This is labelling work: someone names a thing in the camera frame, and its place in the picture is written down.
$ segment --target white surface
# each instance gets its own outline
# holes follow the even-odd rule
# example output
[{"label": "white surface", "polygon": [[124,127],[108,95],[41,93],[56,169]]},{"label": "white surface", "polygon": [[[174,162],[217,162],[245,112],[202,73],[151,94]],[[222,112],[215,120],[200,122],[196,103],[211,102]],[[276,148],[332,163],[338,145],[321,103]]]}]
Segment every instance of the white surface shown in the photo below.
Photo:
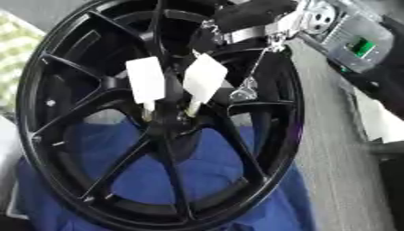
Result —
[{"label": "white surface", "polygon": [[157,57],[126,62],[134,101],[153,108],[153,101],[165,97],[165,79]]},{"label": "white surface", "polygon": [[23,155],[15,125],[0,116],[0,208],[5,208],[15,182],[14,166]]},{"label": "white surface", "polygon": [[404,141],[404,122],[376,100],[355,89],[364,130],[370,141],[381,138],[384,143]]},{"label": "white surface", "polygon": [[194,102],[206,104],[222,86],[227,68],[207,54],[200,55],[185,72],[184,89]]}]

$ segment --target metal bolt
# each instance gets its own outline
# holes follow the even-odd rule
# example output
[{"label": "metal bolt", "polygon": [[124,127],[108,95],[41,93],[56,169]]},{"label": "metal bolt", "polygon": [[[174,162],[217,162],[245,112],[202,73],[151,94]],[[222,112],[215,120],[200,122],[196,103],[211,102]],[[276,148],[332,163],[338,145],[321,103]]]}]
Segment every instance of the metal bolt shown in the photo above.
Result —
[{"label": "metal bolt", "polygon": [[50,99],[50,100],[46,101],[46,105],[50,106],[50,107],[53,107],[53,106],[56,105],[56,101],[53,100],[53,99]]},{"label": "metal bolt", "polygon": [[40,143],[42,141],[42,137],[40,137],[39,135],[35,135],[32,140],[36,143]]},{"label": "metal bolt", "polygon": [[86,198],[84,199],[84,203],[89,204],[89,203],[92,203],[94,200],[95,200],[94,197],[86,197]]},{"label": "metal bolt", "polygon": [[379,83],[377,83],[377,82],[371,82],[371,84],[372,84],[372,86],[374,86],[374,87],[376,87],[376,88],[379,87]]}]

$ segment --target wheel rim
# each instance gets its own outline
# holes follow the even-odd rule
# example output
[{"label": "wheel rim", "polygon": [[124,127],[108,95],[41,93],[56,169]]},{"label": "wheel rim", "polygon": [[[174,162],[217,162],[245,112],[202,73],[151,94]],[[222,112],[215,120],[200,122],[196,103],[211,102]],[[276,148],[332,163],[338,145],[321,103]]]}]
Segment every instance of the wheel rim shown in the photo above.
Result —
[{"label": "wheel rim", "polygon": [[[228,97],[217,94],[196,119],[180,126],[167,125],[170,123],[166,118],[171,116],[171,111],[175,112],[174,117],[178,116],[188,102],[186,93],[173,91],[173,97],[158,104],[159,118],[163,122],[151,125],[142,121],[127,79],[120,78],[125,76],[124,61],[157,56],[166,77],[174,79],[175,85],[177,77],[180,78],[176,66],[181,63],[181,57],[190,52],[184,47],[191,34],[215,11],[215,5],[201,4],[197,0],[187,1],[185,6],[172,2],[97,1],[82,7],[47,36],[27,65],[19,88],[19,128],[30,163],[65,205],[114,230],[207,230],[221,226],[263,201],[279,183],[298,149],[304,117],[303,97],[298,74],[287,52],[269,55],[268,62],[281,64],[283,68],[277,73],[277,79],[258,79],[263,86],[259,88],[259,100],[230,104]],[[128,10],[135,6],[142,10]],[[181,25],[180,36],[164,30],[170,23]],[[238,86],[262,46],[261,39],[253,39],[220,48],[212,56],[230,69],[226,79]],[[273,75],[271,71],[260,70],[263,76]],[[74,94],[55,97],[63,88],[74,88]],[[226,92],[225,88],[219,91],[224,96],[228,95]],[[50,98],[59,106],[49,106]],[[108,108],[125,114],[142,135],[104,176],[91,180],[72,167],[74,163],[66,155],[59,155],[67,152],[63,150],[64,133],[61,131]],[[254,151],[246,147],[230,119],[244,113],[251,113],[256,137]],[[196,137],[198,131],[207,128],[216,130],[238,152],[243,176],[215,195],[188,201],[178,173],[177,155],[170,152],[174,144],[171,140]],[[147,154],[144,150],[149,151],[151,146],[159,147],[156,150],[159,155],[154,158],[161,162],[170,178],[174,205],[144,205],[109,190],[128,165]],[[50,152],[56,152],[56,157],[50,157]]]}]

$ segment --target metal clip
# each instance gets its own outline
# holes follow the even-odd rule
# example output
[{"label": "metal clip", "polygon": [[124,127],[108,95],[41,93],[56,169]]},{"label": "metal clip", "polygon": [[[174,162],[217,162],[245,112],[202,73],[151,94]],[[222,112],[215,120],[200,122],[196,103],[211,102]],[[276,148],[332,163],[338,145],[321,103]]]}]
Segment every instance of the metal clip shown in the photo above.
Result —
[{"label": "metal clip", "polygon": [[213,41],[218,44],[218,45],[223,45],[225,43],[225,37],[220,31],[220,28],[218,25],[215,24],[215,21],[213,19],[211,20],[205,20],[201,24],[202,29],[211,29],[210,32],[214,34]]}]

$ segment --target wheel spoke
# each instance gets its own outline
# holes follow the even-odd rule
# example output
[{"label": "wheel spoke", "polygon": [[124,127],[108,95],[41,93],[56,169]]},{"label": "wheel spoke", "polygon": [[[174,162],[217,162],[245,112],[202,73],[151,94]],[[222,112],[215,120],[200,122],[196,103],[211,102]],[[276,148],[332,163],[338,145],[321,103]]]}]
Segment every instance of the wheel spoke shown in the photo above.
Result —
[{"label": "wheel spoke", "polygon": [[202,23],[205,20],[209,19],[208,17],[206,17],[202,14],[196,14],[196,13],[179,11],[179,10],[171,10],[171,9],[165,10],[164,14],[168,18],[181,19],[184,21],[189,21],[189,22],[194,22],[194,23]]},{"label": "wheel spoke", "polygon": [[224,113],[215,110],[213,107],[210,107],[208,110],[215,120],[212,128],[226,139],[243,162],[244,176],[246,179],[251,181],[265,181],[266,175],[262,171],[260,164],[257,162],[253,154],[248,150],[247,144],[244,142],[231,118]]},{"label": "wheel spoke", "polygon": [[174,153],[171,149],[169,141],[170,138],[167,135],[164,135],[162,138],[159,139],[158,155],[160,161],[164,165],[164,169],[169,175],[170,183],[175,194],[176,209],[178,211],[178,214],[186,220],[192,220],[194,219],[194,212],[189,205],[188,198],[185,193],[181,177],[179,175],[179,170],[177,169],[175,163]]},{"label": "wheel spoke", "polygon": [[99,90],[89,97],[80,100],[67,113],[56,117],[42,128],[38,129],[34,133],[34,136],[43,135],[52,128],[71,125],[95,112],[114,108],[120,102],[128,100],[131,96],[131,91],[126,89],[111,89],[104,92]]},{"label": "wheel spoke", "polygon": [[98,178],[96,182],[87,190],[81,197],[83,200],[92,198],[94,194],[103,192],[109,188],[115,180],[126,171],[134,162],[141,159],[150,150],[151,140],[147,137],[146,133],[142,134],[138,142],[131,146],[125,154],[116,160],[106,171],[106,173]]},{"label": "wheel spoke", "polygon": [[263,101],[246,101],[241,103],[235,103],[230,105],[228,108],[228,114],[230,116],[239,115],[243,113],[253,113],[253,112],[270,112],[271,110],[276,110],[277,108],[293,108],[295,103],[288,100],[278,100],[273,102],[263,102]]},{"label": "wheel spoke", "polygon": [[141,32],[137,32],[133,28],[120,24],[114,19],[106,17],[99,12],[89,11],[88,14],[90,15],[90,17],[97,19],[100,23],[108,26],[111,30],[120,33],[123,36],[129,37],[130,40],[133,40],[134,42],[140,43],[142,46],[144,46],[144,38],[142,37]]},{"label": "wheel spoke", "polygon": [[61,65],[75,69],[76,71],[81,72],[81,73],[85,74],[86,76],[91,77],[92,79],[95,79],[97,81],[101,81],[102,79],[106,78],[106,75],[104,75],[103,73],[100,73],[94,69],[79,65],[76,62],[73,62],[70,60],[65,60],[65,59],[55,56],[55,55],[51,55],[47,52],[44,52],[41,57],[48,62],[54,61]]},{"label": "wheel spoke", "polygon": [[164,64],[167,62],[166,51],[161,42],[161,21],[164,17],[167,0],[157,0],[156,8],[153,11],[151,23],[147,32],[144,34],[146,47],[151,55],[159,58],[160,62]]}]

